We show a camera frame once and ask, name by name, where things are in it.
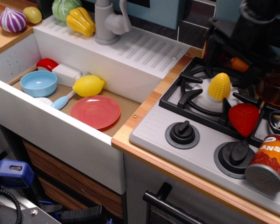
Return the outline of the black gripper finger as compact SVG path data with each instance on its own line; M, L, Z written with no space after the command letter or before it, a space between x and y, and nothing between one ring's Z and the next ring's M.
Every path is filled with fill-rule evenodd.
M208 77L213 77L212 68L220 58L223 52L221 44L213 39L209 39L205 49L205 67L204 72Z
M250 84L253 84L258 76L261 75L261 67L257 65L252 65L248 68L248 70L243 74L241 77L239 83L238 83L238 88L246 88Z

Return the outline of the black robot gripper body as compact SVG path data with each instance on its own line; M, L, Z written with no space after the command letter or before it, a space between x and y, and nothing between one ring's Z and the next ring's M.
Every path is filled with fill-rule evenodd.
M250 65L279 64L280 56L271 47L280 40L278 16L280 0L218 0L208 40Z

